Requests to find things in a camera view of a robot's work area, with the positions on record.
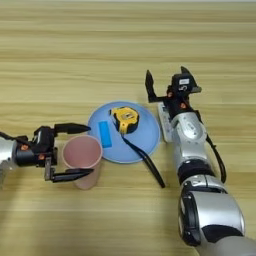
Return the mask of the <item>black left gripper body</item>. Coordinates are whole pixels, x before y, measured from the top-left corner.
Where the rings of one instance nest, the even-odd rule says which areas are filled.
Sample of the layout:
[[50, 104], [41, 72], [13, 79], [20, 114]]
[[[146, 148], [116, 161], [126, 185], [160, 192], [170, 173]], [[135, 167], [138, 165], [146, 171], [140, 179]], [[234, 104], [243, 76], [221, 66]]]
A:
[[25, 141], [17, 139], [16, 142], [15, 161], [19, 167], [44, 167], [47, 158], [51, 158], [54, 165], [57, 164], [58, 149], [54, 146], [53, 140]]

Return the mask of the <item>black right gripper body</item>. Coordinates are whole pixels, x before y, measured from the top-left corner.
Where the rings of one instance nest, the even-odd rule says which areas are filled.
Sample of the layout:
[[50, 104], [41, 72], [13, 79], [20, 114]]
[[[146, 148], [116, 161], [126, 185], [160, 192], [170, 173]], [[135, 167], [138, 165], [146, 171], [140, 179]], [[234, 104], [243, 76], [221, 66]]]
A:
[[167, 89], [166, 107], [171, 119], [178, 114], [194, 111], [189, 103], [189, 97], [183, 93], [176, 93], [173, 86], [169, 86]]

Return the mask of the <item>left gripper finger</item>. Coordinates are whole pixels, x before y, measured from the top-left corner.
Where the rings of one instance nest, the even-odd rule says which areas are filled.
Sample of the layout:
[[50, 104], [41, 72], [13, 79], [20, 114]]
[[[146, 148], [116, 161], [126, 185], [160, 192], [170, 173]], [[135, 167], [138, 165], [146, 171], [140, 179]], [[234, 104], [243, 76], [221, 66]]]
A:
[[55, 124], [54, 125], [54, 132], [58, 133], [67, 133], [67, 134], [78, 134], [90, 131], [91, 128], [77, 123], [62, 123], [62, 124]]
[[52, 181], [53, 183], [71, 182], [83, 178], [93, 172], [93, 169], [77, 168], [67, 169], [62, 173], [56, 173], [55, 169], [51, 166], [51, 158], [47, 157], [45, 160], [45, 175], [46, 181]]

